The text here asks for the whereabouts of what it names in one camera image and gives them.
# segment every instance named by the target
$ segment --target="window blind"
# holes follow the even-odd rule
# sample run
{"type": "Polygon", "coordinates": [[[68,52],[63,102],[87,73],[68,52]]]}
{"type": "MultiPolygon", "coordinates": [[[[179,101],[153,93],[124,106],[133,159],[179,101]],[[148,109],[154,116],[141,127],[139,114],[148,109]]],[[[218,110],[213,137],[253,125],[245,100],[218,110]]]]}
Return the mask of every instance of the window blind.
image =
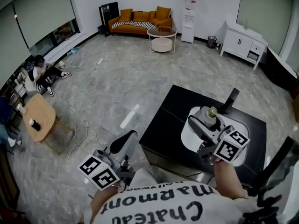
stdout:
{"type": "Polygon", "coordinates": [[[0,87],[15,70],[31,55],[9,5],[0,12],[0,87]]]}
{"type": "Polygon", "coordinates": [[[16,0],[15,12],[28,46],[75,18],[70,0],[16,0]]]}

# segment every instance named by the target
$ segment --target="bottle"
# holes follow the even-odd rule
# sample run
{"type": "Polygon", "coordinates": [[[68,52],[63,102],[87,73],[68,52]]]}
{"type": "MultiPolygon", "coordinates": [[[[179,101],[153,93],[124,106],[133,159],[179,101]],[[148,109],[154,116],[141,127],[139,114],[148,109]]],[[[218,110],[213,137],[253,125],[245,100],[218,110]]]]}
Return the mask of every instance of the bottle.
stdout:
{"type": "Polygon", "coordinates": [[[20,111],[22,115],[25,115],[27,113],[27,110],[21,105],[21,103],[18,103],[17,110],[20,111]]]}
{"type": "Polygon", "coordinates": [[[41,129],[41,126],[34,119],[29,120],[29,124],[36,131],[39,131],[41,129]]]}
{"type": "Polygon", "coordinates": [[[204,123],[207,127],[211,127],[216,124],[218,112],[215,107],[207,107],[203,106],[199,111],[195,113],[195,117],[197,117],[202,123],[204,123]]]}

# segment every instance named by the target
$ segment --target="bottle cap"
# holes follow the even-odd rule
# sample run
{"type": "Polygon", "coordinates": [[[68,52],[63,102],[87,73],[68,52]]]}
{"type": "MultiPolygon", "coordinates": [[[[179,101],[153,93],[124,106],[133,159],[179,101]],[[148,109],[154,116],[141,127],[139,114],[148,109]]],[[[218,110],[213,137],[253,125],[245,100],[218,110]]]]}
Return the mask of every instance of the bottle cap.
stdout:
{"type": "Polygon", "coordinates": [[[218,111],[215,107],[212,106],[211,108],[208,109],[207,114],[210,118],[215,118],[218,114],[218,111]]]}

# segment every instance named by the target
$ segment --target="round glass coffee table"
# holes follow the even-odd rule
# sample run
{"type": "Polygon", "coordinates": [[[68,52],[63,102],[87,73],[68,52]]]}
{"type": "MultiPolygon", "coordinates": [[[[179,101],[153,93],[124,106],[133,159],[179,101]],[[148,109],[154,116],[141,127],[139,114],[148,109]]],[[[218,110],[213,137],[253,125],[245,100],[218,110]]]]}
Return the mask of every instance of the round glass coffee table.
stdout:
{"type": "Polygon", "coordinates": [[[148,29],[149,35],[149,49],[151,52],[159,51],[175,51],[176,48],[176,29],[168,27],[155,27],[148,29]]]}

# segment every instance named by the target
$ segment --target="cable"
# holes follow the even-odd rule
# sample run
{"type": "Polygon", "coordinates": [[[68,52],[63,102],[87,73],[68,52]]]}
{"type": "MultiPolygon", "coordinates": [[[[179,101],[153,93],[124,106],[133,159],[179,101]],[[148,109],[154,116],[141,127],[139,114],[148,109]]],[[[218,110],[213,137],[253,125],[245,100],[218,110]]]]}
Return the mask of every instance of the cable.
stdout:
{"type": "Polygon", "coordinates": [[[86,84],[86,83],[85,83],[85,79],[89,76],[89,74],[94,70],[94,68],[95,68],[98,64],[100,64],[100,66],[101,66],[102,64],[105,63],[105,61],[107,60],[107,58],[105,59],[104,56],[102,56],[102,57],[103,57],[103,58],[98,60],[98,62],[93,66],[93,68],[91,69],[91,71],[90,71],[90,72],[87,74],[87,76],[85,76],[85,78],[84,78],[84,85],[93,85],[93,84],[95,84],[95,85],[97,85],[97,87],[98,87],[97,90],[96,90],[96,91],[93,91],[93,92],[90,92],[90,93],[86,93],[86,91],[78,91],[77,94],[74,96],[73,100],[71,101],[71,103],[66,107],[66,109],[69,109],[69,108],[71,107],[71,105],[73,104],[73,102],[74,102],[76,96],[77,96],[80,92],[84,92],[86,95],[91,95],[91,94],[94,94],[94,93],[96,93],[96,92],[99,91],[100,86],[99,86],[97,83],[86,84]]]}
{"type": "Polygon", "coordinates": [[[74,120],[74,118],[73,118],[73,126],[74,126],[74,130],[75,130],[75,134],[74,134],[74,138],[73,138],[74,146],[73,146],[73,148],[71,149],[71,151],[67,154],[67,156],[66,156],[67,159],[70,159],[70,158],[71,158],[71,154],[72,154],[72,152],[74,151],[75,147],[79,146],[80,144],[82,144],[82,143],[84,142],[84,140],[85,140],[86,137],[87,137],[87,129],[88,129],[88,128],[90,128],[90,129],[92,129],[92,130],[94,131],[95,138],[96,138],[96,140],[97,140],[97,142],[98,142],[100,148],[101,148],[102,150],[104,150],[103,147],[101,146],[99,140],[98,140],[97,133],[95,132],[95,129],[92,128],[92,127],[90,127],[90,126],[88,126],[88,120],[86,120],[86,119],[83,120],[83,121],[82,121],[82,125],[86,128],[86,129],[85,129],[85,136],[84,136],[84,138],[83,138],[78,144],[76,144],[76,142],[75,142],[75,138],[76,138],[76,134],[77,134],[77,132],[76,132],[76,128],[75,128],[75,120],[74,120]]]}
{"type": "Polygon", "coordinates": [[[127,41],[123,41],[122,43],[130,45],[130,44],[137,44],[137,43],[143,43],[143,42],[127,42],[127,41]]]}
{"type": "Polygon", "coordinates": [[[212,177],[210,177],[209,181],[207,181],[207,185],[209,185],[211,179],[214,178],[214,177],[215,177],[215,175],[213,175],[212,177]]]}
{"type": "Polygon", "coordinates": [[[192,177],[192,176],[195,176],[195,175],[198,175],[198,174],[201,174],[201,173],[192,174],[192,175],[189,175],[189,176],[187,176],[187,177],[192,177]]]}
{"type": "MultiPolygon", "coordinates": [[[[74,102],[76,96],[77,96],[80,92],[84,92],[86,95],[91,95],[91,94],[94,94],[94,93],[96,93],[96,92],[99,91],[100,86],[99,86],[97,83],[86,84],[85,80],[86,80],[86,78],[90,75],[90,73],[94,70],[94,68],[95,68],[98,64],[100,64],[100,66],[101,66],[101,65],[103,65],[104,62],[108,59],[108,57],[107,57],[106,59],[105,59],[104,56],[102,56],[102,57],[103,57],[103,58],[101,58],[100,60],[97,61],[97,63],[93,66],[93,68],[91,69],[91,71],[90,71],[90,72],[87,74],[87,76],[85,76],[85,78],[84,78],[84,85],[93,85],[93,84],[95,84],[95,85],[97,85],[97,87],[98,87],[97,90],[96,90],[96,91],[93,91],[93,92],[90,92],[90,93],[87,93],[87,92],[85,92],[85,91],[78,91],[78,92],[76,93],[76,95],[74,96],[73,100],[71,101],[71,103],[66,107],[66,109],[69,109],[69,108],[71,107],[71,105],[73,104],[73,102],[74,102]]],[[[82,121],[82,125],[86,128],[86,130],[85,130],[85,136],[84,136],[84,138],[83,138],[78,144],[76,144],[76,142],[75,142],[75,138],[76,138],[76,134],[77,134],[77,132],[76,132],[76,128],[75,128],[75,119],[74,119],[74,117],[72,117],[72,118],[73,118],[73,127],[74,127],[74,130],[75,130],[75,134],[74,134],[74,138],[73,138],[74,146],[73,146],[73,148],[71,149],[71,151],[67,154],[66,158],[67,158],[67,159],[70,159],[70,158],[71,158],[71,154],[72,154],[72,152],[74,151],[74,149],[75,149],[77,146],[79,146],[80,144],[82,144],[82,143],[84,142],[84,140],[85,140],[86,137],[87,137],[87,130],[88,130],[89,128],[92,129],[92,130],[94,131],[95,138],[96,138],[96,140],[97,140],[97,142],[98,142],[100,148],[103,150],[103,147],[101,146],[101,144],[100,144],[100,142],[99,142],[99,140],[98,140],[97,133],[95,132],[94,128],[88,126],[88,120],[86,120],[86,119],[82,121]]]]}

